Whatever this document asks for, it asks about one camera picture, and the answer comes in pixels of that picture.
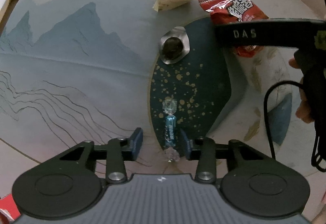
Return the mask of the person's right hand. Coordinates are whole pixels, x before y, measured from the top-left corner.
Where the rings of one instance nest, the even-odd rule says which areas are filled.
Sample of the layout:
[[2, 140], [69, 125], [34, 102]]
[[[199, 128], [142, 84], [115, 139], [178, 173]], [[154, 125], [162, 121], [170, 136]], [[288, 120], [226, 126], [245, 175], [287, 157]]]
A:
[[[289, 65], [292, 68], [300, 69], [300, 66], [298, 65], [294, 57], [289, 60]], [[307, 103], [306, 95], [302, 89], [300, 89], [300, 98], [301, 102], [296, 110], [296, 116], [307, 124], [314, 122], [314, 119], [311, 116], [309, 105]]]

